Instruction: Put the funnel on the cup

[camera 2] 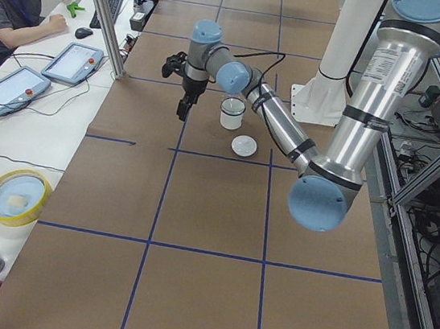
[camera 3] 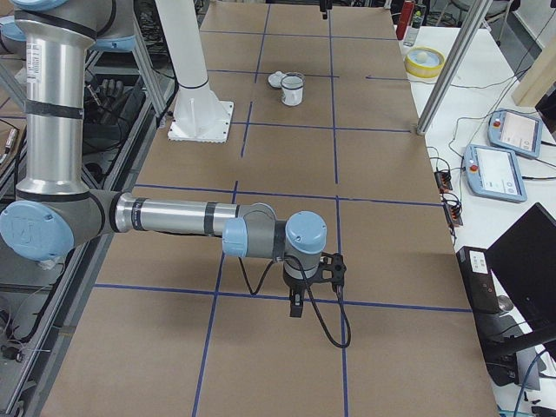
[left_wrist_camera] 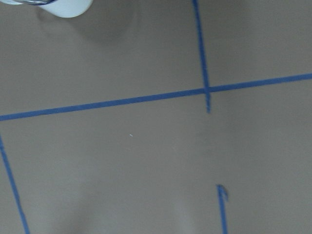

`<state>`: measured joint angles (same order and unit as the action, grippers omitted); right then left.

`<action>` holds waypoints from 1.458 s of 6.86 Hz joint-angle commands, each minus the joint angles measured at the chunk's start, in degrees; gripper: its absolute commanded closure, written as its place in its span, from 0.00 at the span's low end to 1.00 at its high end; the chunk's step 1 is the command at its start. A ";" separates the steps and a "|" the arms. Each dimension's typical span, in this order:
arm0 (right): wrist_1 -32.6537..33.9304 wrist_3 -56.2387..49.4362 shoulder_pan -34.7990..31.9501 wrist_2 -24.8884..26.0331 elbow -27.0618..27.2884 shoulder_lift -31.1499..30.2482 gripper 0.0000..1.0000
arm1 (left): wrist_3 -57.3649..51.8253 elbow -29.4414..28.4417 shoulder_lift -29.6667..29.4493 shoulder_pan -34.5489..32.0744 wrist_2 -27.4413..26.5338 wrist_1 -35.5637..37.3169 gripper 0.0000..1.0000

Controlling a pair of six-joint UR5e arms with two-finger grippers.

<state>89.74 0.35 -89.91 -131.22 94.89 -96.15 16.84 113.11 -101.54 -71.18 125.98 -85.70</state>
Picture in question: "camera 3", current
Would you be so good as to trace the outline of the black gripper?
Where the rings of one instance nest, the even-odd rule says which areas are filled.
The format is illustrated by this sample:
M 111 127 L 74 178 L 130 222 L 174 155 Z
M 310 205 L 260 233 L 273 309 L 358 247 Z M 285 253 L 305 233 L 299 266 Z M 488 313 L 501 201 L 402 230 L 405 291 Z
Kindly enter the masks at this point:
M 332 0 L 320 0 L 319 1 L 320 11 L 322 12 L 322 19 L 328 20 L 328 11 L 333 8 Z
M 301 318 L 305 293 L 309 288 L 308 282 L 304 279 L 296 279 L 290 275 L 285 275 L 284 281 L 289 288 L 289 316 L 291 318 Z

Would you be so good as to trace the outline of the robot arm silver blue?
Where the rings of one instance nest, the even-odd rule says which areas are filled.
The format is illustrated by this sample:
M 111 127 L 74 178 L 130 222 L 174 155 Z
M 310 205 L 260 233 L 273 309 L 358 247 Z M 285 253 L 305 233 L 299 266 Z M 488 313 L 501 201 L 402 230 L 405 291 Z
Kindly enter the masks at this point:
M 108 233 L 130 230 L 222 239 L 225 255 L 281 262 L 290 314 L 298 317 L 332 264 L 327 227 L 314 212 L 287 220 L 268 205 L 157 201 L 89 189 L 81 177 L 87 50 L 133 36 L 130 1 L 18 1 L 15 22 L 26 40 L 27 167 L 17 198 L 1 214 L 1 235 L 33 261 L 66 255 Z

